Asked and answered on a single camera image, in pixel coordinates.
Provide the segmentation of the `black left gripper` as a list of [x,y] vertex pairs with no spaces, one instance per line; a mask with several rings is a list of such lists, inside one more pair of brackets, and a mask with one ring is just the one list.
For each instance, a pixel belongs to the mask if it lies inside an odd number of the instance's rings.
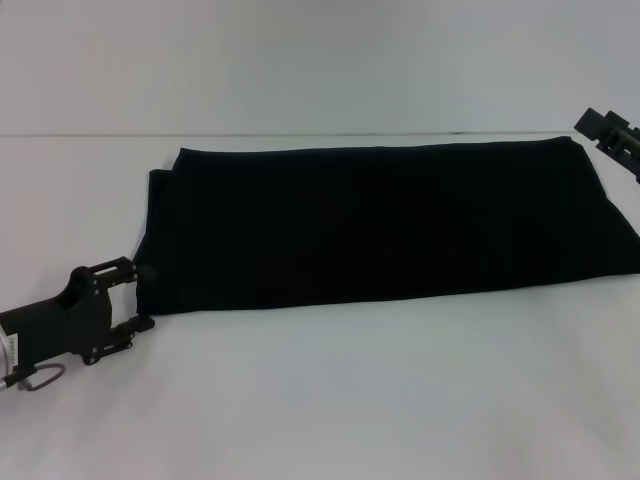
[[86,365],[133,347],[133,339],[155,327],[136,315],[112,328],[108,289],[128,283],[153,283],[157,271],[119,257],[78,267],[58,295],[1,313],[1,374],[25,376],[47,360],[79,355]]

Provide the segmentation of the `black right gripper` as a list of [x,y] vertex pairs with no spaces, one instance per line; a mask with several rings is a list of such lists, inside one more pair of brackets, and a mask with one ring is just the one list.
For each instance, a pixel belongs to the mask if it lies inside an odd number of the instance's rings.
[[602,115],[588,108],[574,126],[574,129],[585,136],[596,147],[618,160],[618,163],[635,176],[640,183],[639,163],[639,128],[613,111]]

